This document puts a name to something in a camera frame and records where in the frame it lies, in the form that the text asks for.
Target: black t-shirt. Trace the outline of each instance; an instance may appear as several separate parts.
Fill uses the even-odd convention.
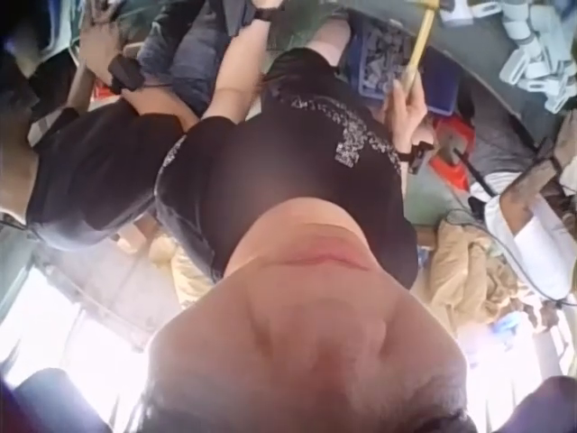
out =
[[[303,92],[266,97],[262,113],[242,124],[207,118],[169,153],[157,183],[160,220],[218,280],[264,212],[321,198],[356,220],[382,267],[410,288],[417,239],[387,136],[365,107]]]
[[[81,116],[66,108],[34,147],[27,226],[65,250],[116,233],[153,204],[159,168],[181,136],[177,117],[138,115],[122,99]]]

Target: hammer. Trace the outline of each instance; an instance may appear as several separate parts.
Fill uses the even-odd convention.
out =
[[[411,54],[411,59],[408,61],[408,65],[405,68],[405,72],[401,77],[401,84],[403,90],[408,94],[410,89],[413,87],[415,82],[415,77],[418,73],[418,64],[423,57],[425,52],[425,46],[431,34],[431,29],[433,28],[433,22],[435,21],[436,11],[443,9],[447,12],[452,12],[455,8],[455,0],[408,0],[410,3],[415,3],[418,5],[423,5],[425,10],[425,15],[423,15],[423,22],[421,23],[421,28],[418,31],[417,41],[415,42],[415,48]]]

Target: mouth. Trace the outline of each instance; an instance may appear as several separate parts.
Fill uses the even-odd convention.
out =
[[[299,240],[275,263],[289,266],[317,266],[324,263],[336,263],[360,271],[373,270],[376,265],[374,257],[360,242],[342,236],[326,235]]]

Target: hand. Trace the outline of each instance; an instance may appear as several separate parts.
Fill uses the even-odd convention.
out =
[[[567,166],[577,156],[577,110],[572,110],[563,121],[563,126],[554,149],[554,157],[562,166]]]
[[[102,0],[85,1],[84,19],[80,28],[80,58],[97,77],[110,85],[112,76],[108,72],[108,65],[122,52],[123,46],[118,23],[111,21],[122,2],[104,10]]]
[[[252,0],[252,4],[257,9],[277,9],[282,2],[283,0]]]
[[[417,73],[409,95],[405,93],[400,82],[395,80],[393,82],[392,103],[385,102],[383,109],[387,110],[387,121],[397,152],[410,153],[414,142],[419,143],[428,141],[426,138],[432,138],[426,129],[419,127],[428,111],[420,74]]]

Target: yellow handle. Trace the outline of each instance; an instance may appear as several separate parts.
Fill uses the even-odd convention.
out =
[[[435,10],[426,9],[425,15],[423,15],[423,22],[421,23],[421,28],[418,31],[417,41],[415,42],[415,48],[413,54],[411,54],[411,59],[408,61],[408,65],[405,68],[403,77],[401,78],[401,84],[405,93],[409,93],[410,89],[413,87],[415,82],[415,77],[418,72],[418,64],[421,62],[423,53],[425,52],[426,43],[429,39],[429,34],[431,34],[431,29],[433,28],[433,23],[435,22]]]

